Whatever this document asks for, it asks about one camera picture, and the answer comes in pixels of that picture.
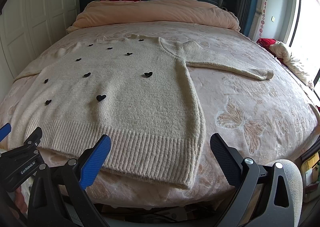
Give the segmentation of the pink floral bedspread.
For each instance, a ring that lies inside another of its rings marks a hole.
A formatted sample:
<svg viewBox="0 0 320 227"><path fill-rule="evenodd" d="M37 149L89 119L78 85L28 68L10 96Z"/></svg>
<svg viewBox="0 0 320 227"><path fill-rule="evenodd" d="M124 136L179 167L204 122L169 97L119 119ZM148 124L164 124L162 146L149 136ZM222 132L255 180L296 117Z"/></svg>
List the pink floral bedspread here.
<svg viewBox="0 0 320 227"><path fill-rule="evenodd" d="M319 112L312 102L313 92L270 53L237 31L180 22L104 25L71 32L45 50L17 77L1 104L1 124L11 124L16 106L37 78L37 74L30 72L31 64L48 65L78 42L91 46L96 40L120 40L133 34L180 43L195 41L204 49L272 70L273 77L256 80L224 70L189 67L206 122L206 137L192 187L182 189L143 181L113 173L103 165L95 183L87 189L95 202L115 207L152 208L184 206L223 196L230 187L210 150L209 141L214 133L219 133L229 146L259 164L277 159L295 160L317 139ZM40 151L52 166L78 157L41 145Z"/></svg>

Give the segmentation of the cream knit sweater black hearts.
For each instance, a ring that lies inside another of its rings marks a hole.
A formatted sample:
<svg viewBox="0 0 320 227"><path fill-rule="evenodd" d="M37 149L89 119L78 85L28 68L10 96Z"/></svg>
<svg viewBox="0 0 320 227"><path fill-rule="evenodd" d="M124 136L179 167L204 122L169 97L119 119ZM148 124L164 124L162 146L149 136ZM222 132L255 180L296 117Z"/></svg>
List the cream knit sweater black hearts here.
<svg viewBox="0 0 320 227"><path fill-rule="evenodd" d="M29 66L37 78L12 115L8 148L40 127L43 148L79 156L105 134L112 142L107 170L189 189L206 137L191 66L273 77L272 70L195 41L133 34L91 46L78 42L48 65Z"/></svg>

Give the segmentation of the white wardrobe with red stickers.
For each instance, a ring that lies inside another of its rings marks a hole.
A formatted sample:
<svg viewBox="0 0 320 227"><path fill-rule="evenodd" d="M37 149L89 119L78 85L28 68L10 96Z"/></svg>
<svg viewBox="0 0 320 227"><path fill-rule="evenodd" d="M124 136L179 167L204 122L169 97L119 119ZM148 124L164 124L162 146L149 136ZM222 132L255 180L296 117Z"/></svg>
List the white wardrobe with red stickers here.
<svg viewBox="0 0 320 227"><path fill-rule="evenodd" d="M1 47L12 76L63 38L79 12L79 0L7 0Z"/></svg>

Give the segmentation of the yellow cardboard box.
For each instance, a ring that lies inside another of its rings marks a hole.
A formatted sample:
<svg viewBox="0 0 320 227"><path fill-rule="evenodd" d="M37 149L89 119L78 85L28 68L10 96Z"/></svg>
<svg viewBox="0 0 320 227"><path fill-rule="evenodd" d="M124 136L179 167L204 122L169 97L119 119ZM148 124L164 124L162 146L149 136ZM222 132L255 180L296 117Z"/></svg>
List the yellow cardboard box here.
<svg viewBox="0 0 320 227"><path fill-rule="evenodd" d="M319 197L319 151L302 163L300 172L303 180L303 202Z"/></svg>

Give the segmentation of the peach folded duvet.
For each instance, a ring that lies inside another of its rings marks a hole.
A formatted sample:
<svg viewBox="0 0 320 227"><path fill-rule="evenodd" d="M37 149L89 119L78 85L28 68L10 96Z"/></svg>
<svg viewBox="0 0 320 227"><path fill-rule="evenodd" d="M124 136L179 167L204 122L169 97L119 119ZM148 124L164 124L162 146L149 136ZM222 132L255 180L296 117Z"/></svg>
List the peach folded duvet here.
<svg viewBox="0 0 320 227"><path fill-rule="evenodd" d="M183 22L240 30L239 20L228 11L197 0L93 1L67 28L78 29L103 25L142 22Z"/></svg>

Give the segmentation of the red and cream clothes pile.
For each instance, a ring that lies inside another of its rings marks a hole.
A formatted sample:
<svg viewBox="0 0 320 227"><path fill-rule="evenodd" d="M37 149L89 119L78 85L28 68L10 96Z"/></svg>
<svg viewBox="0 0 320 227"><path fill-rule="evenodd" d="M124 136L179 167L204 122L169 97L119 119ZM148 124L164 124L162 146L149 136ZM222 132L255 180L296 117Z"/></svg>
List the red and cream clothes pile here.
<svg viewBox="0 0 320 227"><path fill-rule="evenodd" d="M307 71L305 62L298 57L287 44L281 41L276 41L272 38L259 38L256 43L269 51L283 65L285 65L296 77L302 81L311 90L314 89L313 78Z"/></svg>

